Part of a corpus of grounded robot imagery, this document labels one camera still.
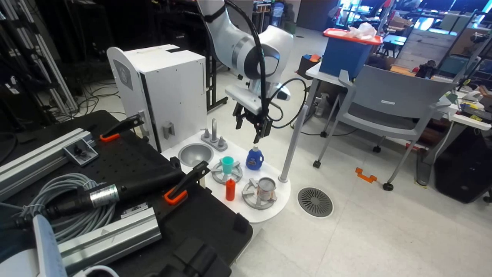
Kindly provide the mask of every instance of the gray chair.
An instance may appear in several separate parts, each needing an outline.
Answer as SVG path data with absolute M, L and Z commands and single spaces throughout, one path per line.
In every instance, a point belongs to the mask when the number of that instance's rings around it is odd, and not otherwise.
M 348 94 L 340 106 L 320 158 L 314 161 L 314 166 L 322 166 L 322 158 L 340 121 L 376 134 L 382 137 L 382 140 L 385 137 L 410 140 L 411 146 L 408 146 L 391 178 L 384 184 L 385 191 L 393 191 L 393 181 L 416 141 L 420 138 L 434 112 L 445 107 L 437 106 L 437 103 L 454 84 L 408 77 L 373 66 L 365 66 L 356 83 L 350 80 L 347 71 L 342 71 L 340 81 L 348 86 Z

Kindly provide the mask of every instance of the floor drain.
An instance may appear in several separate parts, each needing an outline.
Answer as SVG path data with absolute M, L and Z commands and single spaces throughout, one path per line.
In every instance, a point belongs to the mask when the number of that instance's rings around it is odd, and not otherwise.
M 316 217 L 328 217 L 334 211 L 334 204 L 330 197 L 316 187 L 305 187 L 297 195 L 302 207 Z

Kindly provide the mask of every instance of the white appliance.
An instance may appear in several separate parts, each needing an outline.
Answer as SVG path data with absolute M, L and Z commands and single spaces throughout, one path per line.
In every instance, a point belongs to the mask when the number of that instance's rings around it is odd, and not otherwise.
M 205 126 L 205 57 L 164 44 L 124 52 L 108 49 L 127 115 L 145 112 L 158 151 L 176 146 Z

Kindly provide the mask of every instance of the blue bottle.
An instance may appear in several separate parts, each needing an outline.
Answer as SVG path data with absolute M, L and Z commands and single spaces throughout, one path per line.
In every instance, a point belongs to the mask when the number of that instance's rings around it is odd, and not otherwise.
M 253 171 L 259 171 L 264 164 L 264 152 L 261 151 L 259 146 L 254 146 L 248 157 L 247 157 L 247 167 L 253 169 Z

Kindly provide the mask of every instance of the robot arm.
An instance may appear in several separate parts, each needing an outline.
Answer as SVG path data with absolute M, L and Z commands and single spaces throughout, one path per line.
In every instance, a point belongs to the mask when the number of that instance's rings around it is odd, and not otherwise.
M 261 41 L 257 43 L 256 37 L 233 24 L 225 0 L 197 0 L 197 4 L 213 37 L 217 58 L 236 74 L 251 80 L 250 89 L 233 87 L 227 91 L 239 101 L 234 111 L 239 121 L 237 129 L 242 126 L 242 118 L 247 117 L 256 126 L 256 141 L 259 141 L 261 137 L 270 134 L 273 121 L 268 117 L 268 98 L 273 98 L 277 91 L 290 52 L 294 47 L 294 37 L 270 26 L 259 35 Z M 262 75 L 262 57 L 259 57 L 257 44 L 262 44 L 265 77 Z

